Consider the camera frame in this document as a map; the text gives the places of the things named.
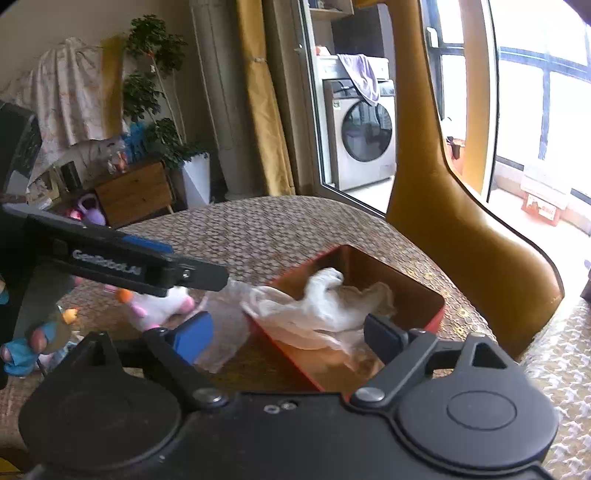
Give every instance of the blue gripper pad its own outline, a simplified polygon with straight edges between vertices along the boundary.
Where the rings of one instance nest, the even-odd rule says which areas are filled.
[[[172,331],[174,351],[189,364],[197,359],[213,339],[213,319],[208,312],[198,312]]]

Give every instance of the shelf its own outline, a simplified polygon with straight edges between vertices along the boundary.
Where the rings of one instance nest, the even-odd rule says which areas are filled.
[[[312,16],[312,20],[336,20],[337,18],[348,17],[352,14],[338,10],[327,10],[325,8],[310,8],[310,15]]]

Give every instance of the washing machine door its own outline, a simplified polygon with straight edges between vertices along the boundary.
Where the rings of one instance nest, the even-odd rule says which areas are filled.
[[[343,118],[342,140],[349,155],[360,162],[381,157],[392,141],[392,118],[380,103],[371,106],[361,100]]]

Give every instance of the green leaves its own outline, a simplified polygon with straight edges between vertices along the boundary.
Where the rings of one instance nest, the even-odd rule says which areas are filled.
[[[156,120],[148,125],[146,139],[153,145],[158,145],[164,164],[169,169],[180,168],[186,161],[207,150],[199,142],[181,144],[178,141],[177,129],[170,118]]]
[[[131,21],[127,50],[135,58],[152,57],[164,77],[183,66],[182,47],[187,45],[180,35],[166,32],[166,24],[156,15],[144,15]]]
[[[161,78],[166,77],[183,65],[183,47],[187,43],[180,35],[166,32],[166,24],[156,15],[144,15],[131,21],[131,31],[127,39],[126,48],[129,53],[140,58],[147,56],[153,61],[155,72],[158,74],[160,88],[164,90]],[[168,103],[171,115],[174,112],[164,91],[159,92],[154,87],[153,73],[134,73],[130,75],[123,86],[124,114],[132,122],[144,118],[144,114],[160,113],[158,97],[162,95]],[[146,128],[146,140],[162,155],[167,168],[180,168],[192,156],[206,152],[199,142],[182,144],[179,140],[175,121],[170,118],[156,120]]]
[[[158,96],[161,92],[154,87],[153,73],[135,72],[123,82],[123,113],[132,122],[144,118],[146,112],[160,113]]]

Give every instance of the red tray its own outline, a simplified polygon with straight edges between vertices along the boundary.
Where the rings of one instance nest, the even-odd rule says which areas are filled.
[[[388,285],[394,292],[394,306],[397,310],[392,321],[400,328],[421,328],[433,333],[439,330],[445,310],[445,299],[439,293],[351,245],[335,247],[288,270],[269,285],[301,300],[308,279],[318,270],[328,267],[333,267],[344,275],[344,285],[360,290],[379,281]],[[300,350],[273,340],[256,321],[251,319],[251,322],[253,334],[259,344],[275,359],[282,356],[287,360],[278,359],[281,370],[296,380],[298,385],[309,390],[338,391],[348,396],[367,381],[367,378],[356,374],[344,364],[347,360],[344,352],[330,348]]]

